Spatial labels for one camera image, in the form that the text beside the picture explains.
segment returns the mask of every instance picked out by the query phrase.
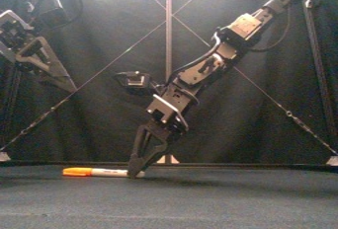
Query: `orange marker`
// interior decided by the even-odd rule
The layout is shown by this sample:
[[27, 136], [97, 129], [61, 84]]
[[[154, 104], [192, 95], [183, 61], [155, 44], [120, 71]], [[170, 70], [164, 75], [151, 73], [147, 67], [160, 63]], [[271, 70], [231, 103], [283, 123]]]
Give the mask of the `orange marker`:
[[[108, 170], [95, 168], [67, 168], [61, 171], [61, 174], [68, 177], [128, 178], [127, 173], [127, 170]], [[144, 175], [144, 172], [140, 172], [137, 178], [142, 178]]]

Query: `gray floor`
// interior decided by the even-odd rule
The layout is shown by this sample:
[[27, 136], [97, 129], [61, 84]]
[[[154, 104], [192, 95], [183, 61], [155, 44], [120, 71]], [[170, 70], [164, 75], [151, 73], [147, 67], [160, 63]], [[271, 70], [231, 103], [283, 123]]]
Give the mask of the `gray floor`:
[[0, 228], [338, 228], [338, 175], [158, 168], [143, 179], [0, 168]]

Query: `black backdrop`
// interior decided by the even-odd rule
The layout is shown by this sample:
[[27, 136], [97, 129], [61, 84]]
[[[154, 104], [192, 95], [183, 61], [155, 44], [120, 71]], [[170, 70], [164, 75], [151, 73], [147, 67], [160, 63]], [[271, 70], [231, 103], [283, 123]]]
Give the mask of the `black backdrop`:
[[[267, 1], [172, 0], [172, 69], [207, 51], [200, 38], [210, 42], [216, 27], [256, 11]], [[1, 7], [16, 9], [24, 16], [21, 3], [23, 0], [3, 0]], [[80, 19], [60, 30], [44, 32], [44, 36], [77, 86], [111, 65], [33, 132], [8, 147], [12, 159], [128, 161], [137, 126], [150, 119], [146, 107], [152, 99], [128, 95], [112, 76], [139, 70], [151, 73], [159, 82], [166, 81], [167, 0], [83, 3]], [[322, 9], [330, 11], [334, 3], [329, 0]], [[64, 8], [75, 9], [71, 5], [65, 0]], [[337, 56], [337, 13], [321, 12], [318, 18], [331, 32], [323, 37], [330, 44], [325, 50]], [[259, 47], [279, 38], [284, 19], [282, 15]], [[329, 63], [331, 91], [337, 93], [337, 57]], [[279, 47], [268, 53], [247, 54], [236, 67], [329, 140], [300, 4], [291, 8], [290, 31]], [[175, 158], [180, 162], [325, 163], [330, 152], [238, 70], [231, 70], [210, 87], [200, 97], [200, 106], [188, 112], [190, 132], [175, 144]], [[65, 96], [65, 92], [43, 87], [35, 77], [24, 74], [8, 139]]]

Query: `marker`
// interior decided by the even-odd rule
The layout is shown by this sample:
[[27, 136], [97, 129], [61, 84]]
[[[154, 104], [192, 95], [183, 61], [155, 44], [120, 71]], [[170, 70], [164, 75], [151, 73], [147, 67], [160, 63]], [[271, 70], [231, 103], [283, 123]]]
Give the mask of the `marker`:
[[95, 168], [67, 168], [63, 169], [61, 174], [68, 177], [105, 177], [105, 178], [128, 178], [127, 170], [108, 170]]

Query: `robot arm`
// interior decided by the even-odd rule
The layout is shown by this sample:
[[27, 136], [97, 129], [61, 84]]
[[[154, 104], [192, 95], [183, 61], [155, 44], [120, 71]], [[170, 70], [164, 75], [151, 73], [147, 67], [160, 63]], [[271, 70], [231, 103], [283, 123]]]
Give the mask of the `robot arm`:
[[198, 96], [240, 60], [278, 14], [295, 1], [270, 0], [252, 15], [242, 15], [230, 26], [218, 30], [210, 51], [172, 72], [147, 107], [151, 120], [137, 129], [128, 164], [129, 178], [136, 178], [140, 171], [170, 153], [171, 144], [188, 131], [183, 116], [198, 104]]

